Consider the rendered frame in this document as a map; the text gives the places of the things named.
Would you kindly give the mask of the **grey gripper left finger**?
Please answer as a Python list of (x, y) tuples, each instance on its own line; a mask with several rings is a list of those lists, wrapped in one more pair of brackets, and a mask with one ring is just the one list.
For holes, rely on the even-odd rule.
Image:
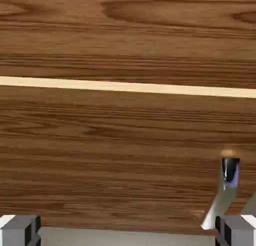
[(0, 246), (41, 246), (39, 215), (0, 215)]

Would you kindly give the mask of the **dark wood cabinet door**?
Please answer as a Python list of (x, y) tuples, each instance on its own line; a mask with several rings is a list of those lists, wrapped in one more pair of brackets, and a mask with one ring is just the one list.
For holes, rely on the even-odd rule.
[(0, 215), (44, 226), (202, 234), (222, 155), (256, 191), (256, 99), (0, 87)]
[(256, 0), (0, 0), (0, 75), (256, 89)]

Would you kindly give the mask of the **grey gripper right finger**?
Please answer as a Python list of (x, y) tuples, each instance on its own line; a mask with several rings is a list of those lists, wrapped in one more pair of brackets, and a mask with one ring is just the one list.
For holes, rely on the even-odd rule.
[(217, 216), (215, 228), (215, 246), (256, 246), (254, 215)]

